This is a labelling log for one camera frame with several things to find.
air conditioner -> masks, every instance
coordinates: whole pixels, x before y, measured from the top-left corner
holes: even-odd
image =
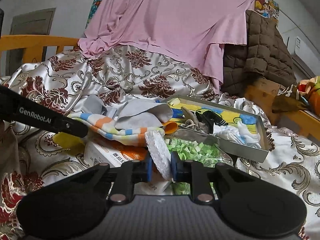
[[[294,64],[308,78],[320,76],[320,60],[300,37],[289,37],[287,48]]]

metal tray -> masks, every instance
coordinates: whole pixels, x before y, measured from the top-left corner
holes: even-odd
[[[265,158],[268,155],[269,152],[269,146],[268,146],[268,139],[266,135],[265,128],[263,126],[262,119],[260,116],[252,113],[248,113],[246,111],[238,110],[233,107],[229,106],[223,106],[219,105],[216,103],[212,103],[210,101],[205,101],[197,98],[192,98],[192,97],[187,97],[187,96],[180,96],[180,95],[175,95],[170,98],[167,98],[163,102],[171,102],[175,98],[179,98],[180,102],[183,104],[190,104],[190,105],[195,105],[195,106],[211,106],[211,107],[216,107],[220,108],[223,110],[227,110],[229,112],[233,113],[239,113],[239,114],[245,114],[245,115],[250,115],[254,116],[256,119],[256,130],[260,134],[260,145],[261,149],[257,149],[254,147],[250,147],[247,145],[242,145],[238,144],[235,142],[231,142],[225,139],[221,139],[218,137],[215,137],[213,135],[205,134],[205,133],[200,133],[188,128],[184,128],[182,126],[179,126],[179,130],[176,131],[177,136],[180,138],[184,138],[185,140],[196,140],[197,142],[203,142],[208,145],[212,144],[217,144],[218,147],[224,151],[227,154],[233,154],[242,158],[246,158],[249,160],[253,160],[259,163],[263,163]]]

striped towel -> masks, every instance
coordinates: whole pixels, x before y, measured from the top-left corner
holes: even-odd
[[[108,140],[115,140],[124,145],[138,147],[146,146],[144,133],[146,131],[157,130],[164,136],[164,130],[159,127],[141,127],[137,129],[117,130],[116,121],[102,114],[74,113],[69,114],[69,118],[80,121],[88,126],[92,131],[99,133]]]

gray cloth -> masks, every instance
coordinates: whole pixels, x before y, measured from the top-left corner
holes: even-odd
[[[147,99],[130,100],[118,114],[116,129],[161,127],[172,118],[173,112],[166,103]]]

pink bedsheet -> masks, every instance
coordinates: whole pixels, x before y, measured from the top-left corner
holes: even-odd
[[[161,53],[198,68],[218,86],[223,44],[246,44],[245,10],[253,2],[103,0],[79,46],[92,59],[116,44]]]

